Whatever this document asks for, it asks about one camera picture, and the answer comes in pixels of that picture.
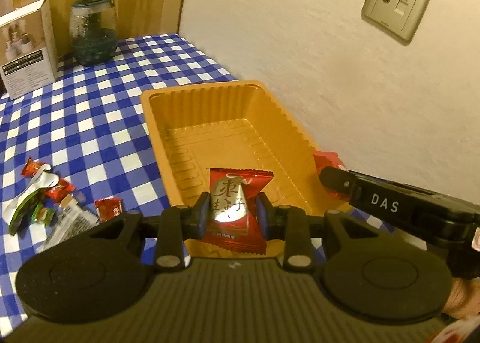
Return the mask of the person right hand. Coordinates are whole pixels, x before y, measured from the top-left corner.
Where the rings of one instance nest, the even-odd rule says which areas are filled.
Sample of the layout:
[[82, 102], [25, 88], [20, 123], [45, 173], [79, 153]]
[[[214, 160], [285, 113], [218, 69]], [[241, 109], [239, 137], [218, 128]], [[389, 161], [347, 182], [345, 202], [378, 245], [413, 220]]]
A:
[[452, 290], [443, 312], [455, 319], [475, 316], [480, 312], [479, 280], [454, 278]]

